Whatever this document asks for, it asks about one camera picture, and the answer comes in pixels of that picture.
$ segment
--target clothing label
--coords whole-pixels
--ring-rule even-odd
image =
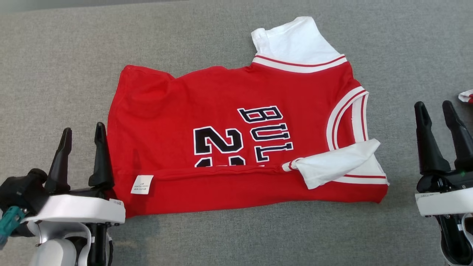
[[[113,203],[115,203],[115,204],[117,204],[117,205],[123,206],[123,201],[121,201],[121,200],[109,199],[109,201],[111,201],[111,202],[113,202]]]
[[[131,188],[131,193],[147,195],[149,193],[149,185],[151,184],[152,179],[153,176],[137,176],[135,183]]]
[[[417,201],[418,199],[423,198],[423,197],[428,197],[428,196],[437,195],[437,194],[440,194],[440,192],[416,193],[415,201]]]

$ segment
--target jersey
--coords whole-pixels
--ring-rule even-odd
[[[287,162],[368,139],[368,92],[310,17],[252,32],[239,69],[179,78],[126,66],[108,117],[114,190],[127,217],[285,201],[377,202],[387,192],[374,155],[308,189]],[[136,194],[137,176],[151,177]]]

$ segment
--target gray fabric surface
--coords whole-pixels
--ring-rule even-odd
[[[0,181],[49,169],[73,129],[69,180],[87,185],[94,129],[106,122],[121,69],[180,76],[249,64],[250,32],[313,16],[370,91],[368,130],[391,186],[381,204],[289,202],[136,217],[111,231],[115,266],[444,265],[433,218],[419,216],[413,105],[426,103],[444,156],[454,149],[443,100],[472,84],[472,1],[183,1],[41,10],[0,17]],[[1,265],[27,265],[35,239],[11,239]]]
[[[2,0],[0,1],[0,14],[38,9],[95,7],[168,1],[176,0]]]

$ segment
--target red fabric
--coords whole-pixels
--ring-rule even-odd
[[[253,63],[227,70],[211,67],[173,78],[139,66],[126,66],[120,76],[108,118],[108,140],[115,192],[127,217],[244,208],[293,200],[380,202],[387,185],[329,182],[308,190],[298,171],[281,165],[329,150],[326,125],[332,109],[360,84],[348,62],[315,73],[292,73]],[[280,120],[247,123],[238,109],[277,106]],[[354,143],[350,108],[338,132],[340,147]],[[289,139],[255,141],[252,128],[286,123]],[[212,126],[227,143],[226,129],[242,134],[235,153],[194,154],[193,130]],[[256,162],[255,146],[293,149],[265,153]],[[229,156],[245,165],[228,165]],[[212,157],[213,167],[194,167]],[[154,175],[148,195],[131,194],[137,175]]]

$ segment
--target white fabric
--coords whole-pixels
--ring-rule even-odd
[[[299,170],[308,189],[314,189],[327,182],[339,179],[365,163],[371,158],[379,144],[376,139],[358,142],[341,149],[294,160],[290,163],[290,167]]]
[[[359,167],[348,172],[347,175],[351,176],[385,176],[385,173],[378,161],[376,160],[375,155],[371,155],[368,160],[366,160]]]
[[[298,17],[284,25],[251,33],[258,54],[285,62],[327,63],[340,57],[320,34],[314,19]]]
[[[472,99],[470,95],[473,95],[473,89],[460,93],[458,95],[458,99],[460,99],[462,102],[468,103]]]

